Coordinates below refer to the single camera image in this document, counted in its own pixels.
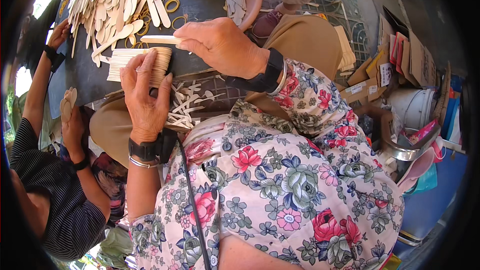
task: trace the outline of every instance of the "black work surface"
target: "black work surface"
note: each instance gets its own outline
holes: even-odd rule
[[[225,0],[179,1],[180,6],[178,9],[173,13],[168,13],[168,17],[171,21],[178,16],[185,16],[187,17],[188,22],[202,22],[219,17],[226,17],[227,15],[227,12],[223,9]],[[175,5],[175,2],[170,3],[168,9],[175,8]],[[65,8],[61,17],[57,15],[55,22],[59,23],[67,17],[68,10]],[[175,21],[175,28],[181,27],[183,21],[183,18]],[[150,21],[146,35],[172,35],[174,32],[172,27],[165,28],[163,24],[160,24],[160,28],[161,30],[159,30],[159,27],[153,26],[152,21]],[[135,35],[135,37],[137,42],[139,42],[140,36]],[[72,45],[74,42],[73,38],[69,38],[57,51],[63,53],[66,58],[65,62],[60,65],[57,72],[53,75],[48,88],[48,98],[52,118],[60,116],[60,101],[63,99],[65,90],[69,87],[77,88],[78,97],[76,105],[79,106],[102,99],[105,95],[116,92],[122,88],[120,82],[107,81],[110,67],[109,64],[101,63],[100,68],[97,68],[92,61],[92,44],[90,43],[88,49],[85,49],[86,40],[87,32],[83,24],[80,24],[73,59],[71,58]],[[149,43],[149,46],[165,46],[172,48],[172,57],[168,70],[173,72],[174,77],[195,74],[210,68],[195,54],[188,54],[187,51],[175,48],[175,45]],[[125,39],[118,40],[116,48],[125,48]],[[102,55],[111,57],[112,51],[110,47],[103,51]]]

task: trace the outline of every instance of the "silver bangle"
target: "silver bangle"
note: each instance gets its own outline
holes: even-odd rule
[[[283,89],[283,85],[285,84],[285,81],[287,80],[287,62],[285,59],[283,59],[283,76],[282,76],[282,80],[280,81],[280,83],[278,84],[278,87],[276,87],[275,91],[273,91],[272,93],[268,93],[268,95],[271,95],[271,96],[277,96],[280,91],[282,91]]]
[[[155,159],[154,159],[154,161],[156,161],[156,164],[153,164],[153,165],[150,165],[150,164],[147,164],[147,163],[142,163],[141,161],[137,161],[131,155],[128,156],[128,160],[136,166],[143,167],[143,168],[148,168],[148,169],[153,168],[153,167],[157,167],[160,164],[160,160],[157,157],[155,157]]]

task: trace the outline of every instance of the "striped shirt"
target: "striped shirt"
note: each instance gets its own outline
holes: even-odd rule
[[[50,213],[42,243],[54,257],[78,260],[105,239],[105,216],[87,200],[72,167],[57,156],[38,150],[32,125],[22,118],[11,150],[10,167],[26,192],[46,191]]]

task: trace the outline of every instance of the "person's hand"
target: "person's hand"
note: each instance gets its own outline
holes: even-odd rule
[[[85,153],[82,149],[82,135],[84,134],[85,127],[78,106],[73,106],[70,120],[68,122],[62,122],[61,129],[63,145],[68,150],[71,161],[74,164],[83,161],[83,159],[85,159]]]
[[[270,51],[250,41],[230,18],[188,22],[173,35],[186,38],[177,48],[193,52],[222,74],[249,80],[267,68]]]
[[[158,87],[158,96],[148,94],[148,83],[157,51],[139,54],[120,69],[120,80],[125,92],[125,104],[130,113],[132,131],[130,138],[137,144],[153,142],[163,129],[169,114],[172,74],[168,74]]]
[[[65,19],[57,24],[57,26],[53,29],[52,35],[50,39],[48,39],[48,46],[52,47],[53,49],[57,50],[60,45],[67,39],[68,31],[70,29],[70,25],[68,24],[68,19]]]

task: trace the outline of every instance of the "sneaker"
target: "sneaker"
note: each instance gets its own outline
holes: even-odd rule
[[[251,29],[251,33],[259,39],[267,39],[273,32],[273,29],[279,24],[283,14],[273,9],[266,15],[261,16],[255,22]]]

